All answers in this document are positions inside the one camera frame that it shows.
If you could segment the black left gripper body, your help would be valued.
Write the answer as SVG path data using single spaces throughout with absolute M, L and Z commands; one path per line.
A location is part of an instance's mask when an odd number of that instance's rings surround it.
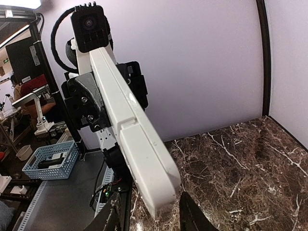
M 137 61 L 99 67 L 62 84 L 64 102 L 77 130 L 97 132 L 134 120 L 132 108 L 148 107 L 148 91 Z

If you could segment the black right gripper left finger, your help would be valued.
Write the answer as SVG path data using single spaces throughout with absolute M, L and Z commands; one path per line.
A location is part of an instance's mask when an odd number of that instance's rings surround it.
M 85 231 L 121 231 L 120 224 L 121 202 L 120 194 L 114 193 Z

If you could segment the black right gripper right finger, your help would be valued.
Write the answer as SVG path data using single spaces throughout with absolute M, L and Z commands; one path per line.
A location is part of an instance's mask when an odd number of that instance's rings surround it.
M 187 192 L 180 196 L 179 211 L 181 231 L 218 231 Z

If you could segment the white remote control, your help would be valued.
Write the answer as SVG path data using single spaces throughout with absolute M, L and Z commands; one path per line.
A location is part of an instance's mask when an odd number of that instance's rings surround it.
M 90 51 L 92 71 L 115 65 L 106 48 Z M 179 170 L 143 109 L 132 108 L 134 120 L 119 123 L 116 140 L 141 198 L 153 219 L 176 201 L 181 179 Z

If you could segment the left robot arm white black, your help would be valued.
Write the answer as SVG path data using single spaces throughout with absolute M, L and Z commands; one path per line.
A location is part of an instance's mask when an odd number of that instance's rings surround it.
M 138 103 L 145 110 L 148 107 L 147 88 L 137 61 L 117 64 L 117 69 L 128 84 Z M 64 102 L 77 130 L 89 126 L 99 138 L 104 160 L 118 176 L 128 174 L 128 167 L 113 134 L 111 121 L 93 73 L 73 77 L 62 84 Z

